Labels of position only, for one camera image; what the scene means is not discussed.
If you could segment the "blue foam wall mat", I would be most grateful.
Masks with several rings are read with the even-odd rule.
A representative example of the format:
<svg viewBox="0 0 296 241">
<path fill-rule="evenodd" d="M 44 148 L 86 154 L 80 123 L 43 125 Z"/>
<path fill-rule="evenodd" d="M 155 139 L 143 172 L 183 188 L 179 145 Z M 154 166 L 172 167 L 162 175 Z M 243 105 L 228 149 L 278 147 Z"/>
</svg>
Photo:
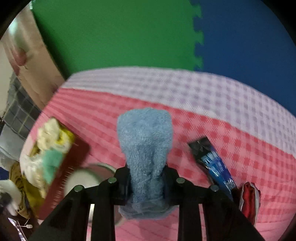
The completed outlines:
<svg viewBox="0 0 296 241">
<path fill-rule="evenodd" d="M 295 113 L 295 44 L 262 1 L 191 1 L 195 70 L 238 80 Z"/>
</svg>

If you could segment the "red white cloth item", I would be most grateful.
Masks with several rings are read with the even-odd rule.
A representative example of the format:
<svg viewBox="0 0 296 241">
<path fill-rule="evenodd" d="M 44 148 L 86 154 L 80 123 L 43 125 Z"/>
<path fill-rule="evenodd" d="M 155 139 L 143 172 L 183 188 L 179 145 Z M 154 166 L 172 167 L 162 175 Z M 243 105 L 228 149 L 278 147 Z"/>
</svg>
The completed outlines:
<svg viewBox="0 0 296 241">
<path fill-rule="evenodd" d="M 259 213 L 261 192 L 254 183 L 246 182 L 241 187 L 239 210 L 255 226 Z"/>
</svg>

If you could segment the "teal fluffy pompom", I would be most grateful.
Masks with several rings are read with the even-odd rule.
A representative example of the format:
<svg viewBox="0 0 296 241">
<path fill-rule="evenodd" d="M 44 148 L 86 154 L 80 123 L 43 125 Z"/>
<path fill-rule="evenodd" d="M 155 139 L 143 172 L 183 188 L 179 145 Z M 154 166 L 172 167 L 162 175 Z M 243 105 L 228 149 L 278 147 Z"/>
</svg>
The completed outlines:
<svg viewBox="0 0 296 241">
<path fill-rule="evenodd" d="M 55 174 L 63 162 L 64 154 L 59 150 L 49 149 L 43 153 L 42 167 L 43 178 L 47 184 L 51 184 Z"/>
</svg>

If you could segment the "light blue fluffy towel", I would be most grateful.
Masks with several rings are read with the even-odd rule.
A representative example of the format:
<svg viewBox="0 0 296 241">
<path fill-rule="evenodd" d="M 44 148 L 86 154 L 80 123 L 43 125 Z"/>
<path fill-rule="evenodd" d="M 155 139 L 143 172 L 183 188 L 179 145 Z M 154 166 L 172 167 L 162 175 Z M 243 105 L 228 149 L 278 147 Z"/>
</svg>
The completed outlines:
<svg viewBox="0 0 296 241">
<path fill-rule="evenodd" d="M 132 188 L 126 205 L 119 209 L 126 219 L 161 219 L 175 209 L 164 197 L 162 178 L 173 133 L 166 110 L 133 109 L 118 117 L 117 135 Z"/>
</svg>

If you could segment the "steel bowl upside down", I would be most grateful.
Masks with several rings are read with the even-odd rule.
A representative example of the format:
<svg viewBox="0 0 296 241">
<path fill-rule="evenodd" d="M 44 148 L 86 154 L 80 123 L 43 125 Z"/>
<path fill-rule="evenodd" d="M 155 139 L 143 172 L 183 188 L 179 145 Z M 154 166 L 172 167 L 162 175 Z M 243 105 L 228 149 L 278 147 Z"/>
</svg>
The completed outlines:
<svg viewBox="0 0 296 241">
<path fill-rule="evenodd" d="M 105 163 L 89 164 L 86 167 L 78 168 L 74 170 L 72 174 L 69 174 L 69 176 L 67 177 L 63 191 L 63 197 L 66 197 L 67 194 L 77 185 L 81 185 L 84 188 L 98 186 L 101 182 L 113 177 L 115 172 L 116 169 L 113 166 Z M 88 227 L 92 227 L 94 208 L 95 203 L 90 204 Z M 114 224 L 120 225 L 123 222 L 123 220 L 124 218 L 119 213 L 118 206 L 115 206 Z"/>
</svg>

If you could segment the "yellow white soft toy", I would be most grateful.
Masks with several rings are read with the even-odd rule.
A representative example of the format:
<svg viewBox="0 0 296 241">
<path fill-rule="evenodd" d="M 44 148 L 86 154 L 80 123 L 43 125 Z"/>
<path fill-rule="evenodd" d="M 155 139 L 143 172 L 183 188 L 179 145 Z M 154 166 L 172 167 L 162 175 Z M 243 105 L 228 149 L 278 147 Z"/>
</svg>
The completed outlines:
<svg viewBox="0 0 296 241">
<path fill-rule="evenodd" d="M 56 118 L 49 118 L 37 130 L 36 145 L 41 152 L 55 149 L 66 154 L 71 149 L 74 140 L 74 133 L 65 128 Z"/>
</svg>

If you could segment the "mustard brown cloth pile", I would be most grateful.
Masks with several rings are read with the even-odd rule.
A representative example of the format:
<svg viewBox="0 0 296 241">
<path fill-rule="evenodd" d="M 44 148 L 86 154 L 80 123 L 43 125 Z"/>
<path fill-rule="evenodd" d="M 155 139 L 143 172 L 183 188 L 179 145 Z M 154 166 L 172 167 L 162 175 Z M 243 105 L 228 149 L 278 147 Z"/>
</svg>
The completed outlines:
<svg viewBox="0 0 296 241">
<path fill-rule="evenodd" d="M 39 211 L 44 203 L 39 189 L 33 186 L 24 175 L 21 174 L 19 162 L 14 162 L 9 171 L 9 179 L 16 185 L 20 192 L 20 201 L 16 202 L 16 212 L 24 218 L 32 216 L 39 218 Z"/>
</svg>

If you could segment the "green foam wall mat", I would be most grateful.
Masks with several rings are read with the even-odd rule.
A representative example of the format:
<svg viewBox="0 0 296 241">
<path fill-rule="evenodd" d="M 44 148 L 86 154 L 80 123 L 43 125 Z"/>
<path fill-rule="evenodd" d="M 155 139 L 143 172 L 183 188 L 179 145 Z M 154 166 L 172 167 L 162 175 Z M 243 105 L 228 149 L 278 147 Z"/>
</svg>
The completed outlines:
<svg viewBox="0 0 296 241">
<path fill-rule="evenodd" d="M 43 40 L 65 77 L 97 68 L 202 70 L 204 34 L 190 1 L 32 1 Z"/>
</svg>

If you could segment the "grey plaid cloth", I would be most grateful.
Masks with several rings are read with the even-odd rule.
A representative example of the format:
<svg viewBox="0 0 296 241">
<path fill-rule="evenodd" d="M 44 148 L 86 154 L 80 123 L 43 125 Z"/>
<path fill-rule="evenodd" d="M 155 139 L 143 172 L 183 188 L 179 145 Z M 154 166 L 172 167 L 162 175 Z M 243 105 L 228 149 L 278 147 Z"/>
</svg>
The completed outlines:
<svg viewBox="0 0 296 241">
<path fill-rule="evenodd" d="M 5 124 L 21 139 L 25 140 L 40 113 L 41 110 L 30 98 L 15 73 L 13 73 L 4 111 Z"/>
</svg>

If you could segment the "beige flower print curtain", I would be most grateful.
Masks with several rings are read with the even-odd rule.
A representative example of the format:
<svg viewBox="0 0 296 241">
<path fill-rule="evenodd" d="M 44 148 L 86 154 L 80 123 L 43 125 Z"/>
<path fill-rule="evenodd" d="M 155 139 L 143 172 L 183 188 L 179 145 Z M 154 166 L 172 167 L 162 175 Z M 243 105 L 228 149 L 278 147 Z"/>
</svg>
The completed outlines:
<svg viewBox="0 0 296 241">
<path fill-rule="evenodd" d="M 18 80 L 43 109 L 65 79 L 43 41 L 30 4 L 16 15 L 1 41 Z"/>
</svg>

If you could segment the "blue black snack packet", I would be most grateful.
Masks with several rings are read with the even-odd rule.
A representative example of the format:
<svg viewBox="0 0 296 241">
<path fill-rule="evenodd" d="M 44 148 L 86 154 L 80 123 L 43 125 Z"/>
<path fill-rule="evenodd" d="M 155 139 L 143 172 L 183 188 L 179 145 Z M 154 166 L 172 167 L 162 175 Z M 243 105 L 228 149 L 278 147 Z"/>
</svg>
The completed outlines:
<svg viewBox="0 0 296 241">
<path fill-rule="evenodd" d="M 193 158 L 210 180 L 233 201 L 232 190 L 237 186 L 222 158 L 207 137 L 188 143 Z"/>
</svg>

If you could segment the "red gold rectangular tin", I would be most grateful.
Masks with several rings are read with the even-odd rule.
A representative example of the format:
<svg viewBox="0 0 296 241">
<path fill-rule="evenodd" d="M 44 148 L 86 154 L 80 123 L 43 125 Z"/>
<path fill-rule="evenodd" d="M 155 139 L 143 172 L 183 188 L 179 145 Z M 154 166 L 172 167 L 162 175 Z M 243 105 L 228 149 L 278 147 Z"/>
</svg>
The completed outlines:
<svg viewBox="0 0 296 241">
<path fill-rule="evenodd" d="M 75 140 L 71 149 L 68 153 L 64 154 L 63 162 L 57 170 L 54 180 L 51 184 L 48 184 L 47 195 L 46 198 L 44 198 L 44 203 L 41 210 L 39 211 L 38 219 L 40 220 L 44 220 L 63 199 L 63 191 L 67 177 L 69 176 L 69 174 L 72 174 L 74 170 L 78 169 L 82 165 L 88 155 L 88 152 L 90 150 L 89 144 L 81 139 L 81 137 L 79 137 L 78 135 L 74 135 Z M 36 142 L 34 142 L 34 145 L 32 146 L 32 149 L 30 150 L 28 156 L 31 157 L 35 154 L 43 154 L 44 152 L 38 150 Z"/>
</svg>

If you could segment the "folded pastel dotted towel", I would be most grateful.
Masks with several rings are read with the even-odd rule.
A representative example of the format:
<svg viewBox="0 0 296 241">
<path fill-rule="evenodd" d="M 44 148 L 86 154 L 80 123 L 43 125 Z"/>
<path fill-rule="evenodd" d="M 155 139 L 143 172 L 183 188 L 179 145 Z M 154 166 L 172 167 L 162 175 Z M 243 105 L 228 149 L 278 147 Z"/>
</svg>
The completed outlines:
<svg viewBox="0 0 296 241">
<path fill-rule="evenodd" d="M 48 184 L 43 177 L 43 155 L 35 154 L 34 156 L 21 155 L 20 157 L 20 167 L 22 174 L 25 178 L 36 187 L 42 198 L 46 198 L 48 191 Z"/>
</svg>

